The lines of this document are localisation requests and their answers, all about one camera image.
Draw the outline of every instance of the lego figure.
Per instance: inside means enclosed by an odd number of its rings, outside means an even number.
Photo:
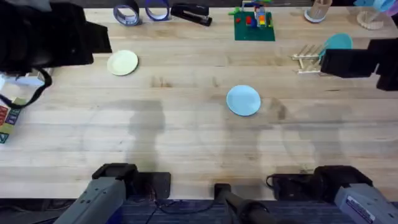
[[[267,26],[267,17],[266,10],[264,7],[256,7],[254,10],[254,16],[257,20],[258,27],[266,27]]]

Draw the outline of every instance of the light blue plate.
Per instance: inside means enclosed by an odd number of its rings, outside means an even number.
[[[335,34],[325,42],[325,49],[319,54],[320,57],[324,56],[326,49],[352,49],[353,40],[348,34]]]
[[[226,104],[237,115],[250,116],[260,109],[261,98],[252,87],[238,85],[233,87],[226,95]]]

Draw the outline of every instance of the blue object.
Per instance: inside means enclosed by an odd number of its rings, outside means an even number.
[[[325,49],[319,54],[320,57],[324,56],[326,49],[352,49],[353,40],[348,34],[335,34],[325,42]]]
[[[387,11],[394,5],[396,0],[357,0],[354,2],[355,6],[372,6],[377,11]]]
[[[117,5],[113,8],[113,16],[115,19],[125,26],[136,26],[141,23],[139,19],[139,7],[134,0],[125,0],[125,4]],[[126,16],[119,9],[130,9],[134,15]]]
[[[257,20],[255,18],[254,19],[251,18],[250,26],[253,27],[253,28],[257,27]]]
[[[166,7],[166,14],[163,15],[157,15],[154,14],[151,10],[149,10],[149,3],[151,3],[152,1],[157,1],[162,3],[165,7]],[[170,4],[168,0],[145,0],[145,11],[148,15],[148,17],[150,19],[152,19],[153,21],[167,21],[169,19],[169,15],[170,15]]]
[[[226,95],[226,104],[235,114],[250,116],[260,109],[261,99],[258,92],[251,86],[238,85]]]

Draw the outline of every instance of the tape roll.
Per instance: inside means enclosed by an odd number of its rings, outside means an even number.
[[[126,16],[119,9],[130,9],[134,15]],[[113,8],[113,16],[125,26],[136,26],[141,23],[139,19],[139,7],[135,0],[125,0],[124,4],[115,6]]]
[[[166,14],[162,14],[162,15],[157,15],[154,14],[150,9],[149,9],[149,3],[151,3],[152,1],[155,0],[145,0],[145,11],[148,15],[148,17],[150,19],[152,19],[153,21],[167,21],[169,19],[169,15],[170,15],[170,4],[168,0],[156,0],[158,2],[161,2],[165,7],[166,7]]]

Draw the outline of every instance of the green lego baseplate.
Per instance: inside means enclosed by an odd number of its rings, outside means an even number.
[[[234,15],[235,40],[275,41],[272,14],[266,12],[267,25],[265,27],[250,27],[246,25],[246,17],[255,20],[254,12],[237,12]]]

